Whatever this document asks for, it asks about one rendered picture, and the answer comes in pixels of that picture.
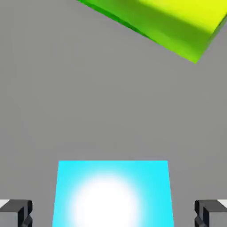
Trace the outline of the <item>small cyan cube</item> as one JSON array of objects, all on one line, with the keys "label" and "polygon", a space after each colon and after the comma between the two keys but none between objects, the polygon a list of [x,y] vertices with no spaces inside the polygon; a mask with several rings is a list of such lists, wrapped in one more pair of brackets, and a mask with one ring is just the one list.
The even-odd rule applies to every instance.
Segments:
[{"label": "small cyan cube", "polygon": [[165,160],[61,160],[52,227],[174,227]]}]

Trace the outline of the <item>large green box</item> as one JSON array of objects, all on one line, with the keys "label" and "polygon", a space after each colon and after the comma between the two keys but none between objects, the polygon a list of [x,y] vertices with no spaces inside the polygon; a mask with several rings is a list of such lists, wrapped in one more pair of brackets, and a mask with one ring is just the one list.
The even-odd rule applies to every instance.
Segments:
[{"label": "large green box", "polygon": [[227,21],[227,0],[78,0],[197,63]]}]

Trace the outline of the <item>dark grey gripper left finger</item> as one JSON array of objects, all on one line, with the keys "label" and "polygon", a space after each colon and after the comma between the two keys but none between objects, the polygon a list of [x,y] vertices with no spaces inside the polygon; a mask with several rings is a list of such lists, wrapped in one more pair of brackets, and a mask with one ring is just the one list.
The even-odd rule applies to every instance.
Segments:
[{"label": "dark grey gripper left finger", "polygon": [[0,227],[33,227],[31,200],[0,199]]}]

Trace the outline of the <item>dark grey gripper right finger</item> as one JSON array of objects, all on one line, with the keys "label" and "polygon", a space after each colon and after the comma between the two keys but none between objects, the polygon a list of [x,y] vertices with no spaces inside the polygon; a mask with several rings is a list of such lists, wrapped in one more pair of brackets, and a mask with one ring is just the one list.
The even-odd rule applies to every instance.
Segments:
[{"label": "dark grey gripper right finger", "polygon": [[196,200],[194,227],[227,227],[227,199]]}]

